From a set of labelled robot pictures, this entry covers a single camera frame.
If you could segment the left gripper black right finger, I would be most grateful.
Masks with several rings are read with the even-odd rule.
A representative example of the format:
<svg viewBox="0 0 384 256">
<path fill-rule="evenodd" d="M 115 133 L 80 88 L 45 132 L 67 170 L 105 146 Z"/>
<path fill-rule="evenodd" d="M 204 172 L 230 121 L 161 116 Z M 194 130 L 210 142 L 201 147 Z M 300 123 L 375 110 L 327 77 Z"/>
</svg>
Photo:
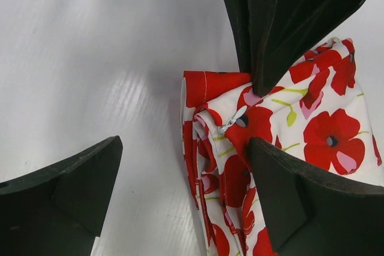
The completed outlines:
<svg viewBox="0 0 384 256">
<path fill-rule="evenodd" d="M 257 137 L 248 155 L 274 252 L 383 254 L 381 186 L 322 170 Z"/>
</svg>

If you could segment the red poppy white skirt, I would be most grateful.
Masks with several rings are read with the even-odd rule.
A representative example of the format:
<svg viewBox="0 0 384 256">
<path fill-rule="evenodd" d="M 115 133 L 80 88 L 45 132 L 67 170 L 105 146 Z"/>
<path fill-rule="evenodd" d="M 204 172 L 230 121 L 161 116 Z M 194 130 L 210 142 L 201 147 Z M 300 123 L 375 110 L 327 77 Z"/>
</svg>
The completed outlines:
<svg viewBox="0 0 384 256">
<path fill-rule="evenodd" d="M 264 97 L 248 73 L 186 71 L 181 124 L 207 255 L 382 255 L 383 162 L 351 39 Z"/>
</svg>

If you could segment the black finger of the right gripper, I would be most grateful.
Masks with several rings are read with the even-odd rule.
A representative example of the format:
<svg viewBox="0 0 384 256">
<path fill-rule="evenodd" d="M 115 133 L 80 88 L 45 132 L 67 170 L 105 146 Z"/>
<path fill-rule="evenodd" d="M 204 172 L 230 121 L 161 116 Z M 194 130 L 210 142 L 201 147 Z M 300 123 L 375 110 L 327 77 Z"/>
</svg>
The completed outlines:
<svg viewBox="0 0 384 256">
<path fill-rule="evenodd" d="M 224 0 L 229 17 L 238 58 L 239 70 L 251 72 L 251 45 L 248 30 L 249 10 L 247 0 Z"/>
<path fill-rule="evenodd" d="M 265 96 L 365 0 L 247 0 L 253 91 Z"/>
</svg>

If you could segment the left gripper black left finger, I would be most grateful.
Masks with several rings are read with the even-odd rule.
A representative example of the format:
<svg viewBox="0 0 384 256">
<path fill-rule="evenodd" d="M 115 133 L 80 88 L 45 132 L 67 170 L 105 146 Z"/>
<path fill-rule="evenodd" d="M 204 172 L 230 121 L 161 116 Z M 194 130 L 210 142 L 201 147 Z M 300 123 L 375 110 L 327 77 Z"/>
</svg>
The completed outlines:
<svg viewBox="0 0 384 256">
<path fill-rule="evenodd" d="M 1 183 L 1 255 L 90 255 L 109 207 L 123 145 L 109 137 Z"/>
</svg>

